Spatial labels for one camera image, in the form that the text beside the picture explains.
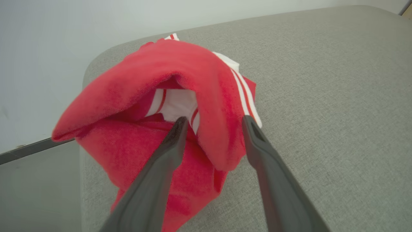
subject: folded towel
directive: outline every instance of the folded towel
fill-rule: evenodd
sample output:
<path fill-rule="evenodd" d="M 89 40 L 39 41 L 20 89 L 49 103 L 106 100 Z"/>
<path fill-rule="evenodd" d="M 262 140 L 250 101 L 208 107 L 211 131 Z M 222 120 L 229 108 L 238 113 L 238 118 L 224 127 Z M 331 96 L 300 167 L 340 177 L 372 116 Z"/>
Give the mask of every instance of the folded towel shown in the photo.
<path fill-rule="evenodd" d="M 251 115 L 256 84 L 239 64 L 176 34 L 147 43 L 91 82 L 58 121 L 54 141 L 73 137 L 119 187 L 116 206 L 173 122 L 190 123 L 174 171 L 163 222 L 174 232 L 221 192 L 245 155 L 241 120 Z"/>

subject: gray fabric cushion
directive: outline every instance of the gray fabric cushion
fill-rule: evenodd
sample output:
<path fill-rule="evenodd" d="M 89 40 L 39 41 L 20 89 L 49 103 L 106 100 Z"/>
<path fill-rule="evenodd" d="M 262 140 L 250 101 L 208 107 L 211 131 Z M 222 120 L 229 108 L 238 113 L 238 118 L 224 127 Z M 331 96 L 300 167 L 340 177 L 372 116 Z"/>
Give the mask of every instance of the gray fabric cushion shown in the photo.
<path fill-rule="evenodd" d="M 142 44 L 113 47 L 84 85 Z M 178 32 L 239 62 L 257 83 L 263 131 L 332 231 L 412 228 L 412 22 L 367 6 L 278 14 Z M 99 229 L 115 189 L 84 151 L 83 231 Z M 220 197 L 180 232 L 265 231 L 243 159 Z"/>

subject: red cloth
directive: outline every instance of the red cloth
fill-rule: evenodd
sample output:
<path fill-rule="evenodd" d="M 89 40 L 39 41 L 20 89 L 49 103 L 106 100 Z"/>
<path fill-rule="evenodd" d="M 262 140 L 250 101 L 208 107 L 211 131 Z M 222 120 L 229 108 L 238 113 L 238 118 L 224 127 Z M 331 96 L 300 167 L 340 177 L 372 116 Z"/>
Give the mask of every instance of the red cloth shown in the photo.
<path fill-rule="evenodd" d="M 113 209 L 171 129 L 173 120 L 165 119 L 178 117 L 170 115 L 179 113 L 176 108 L 162 112 L 174 107 L 170 101 L 181 94 L 173 89 L 192 90 L 197 108 L 188 107 L 192 127 L 182 164 L 173 173 L 164 232 L 176 231 L 215 199 L 228 171 L 245 155 L 241 120 L 255 112 L 247 94 L 254 98 L 255 83 L 205 48 L 161 39 L 91 82 L 63 113 L 52 135 L 54 141 L 75 137 L 104 168 L 119 187 Z"/>

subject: gray floor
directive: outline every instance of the gray floor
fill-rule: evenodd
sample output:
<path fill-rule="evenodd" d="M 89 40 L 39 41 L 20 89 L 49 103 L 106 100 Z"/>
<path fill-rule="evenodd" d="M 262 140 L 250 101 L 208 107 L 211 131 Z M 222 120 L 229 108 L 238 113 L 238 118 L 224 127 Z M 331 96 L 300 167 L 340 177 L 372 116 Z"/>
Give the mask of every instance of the gray floor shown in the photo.
<path fill-rule="evenodd" d="M 0 165 L 0 231 L 81 231 L 79 168 L 75 141 Z"/>

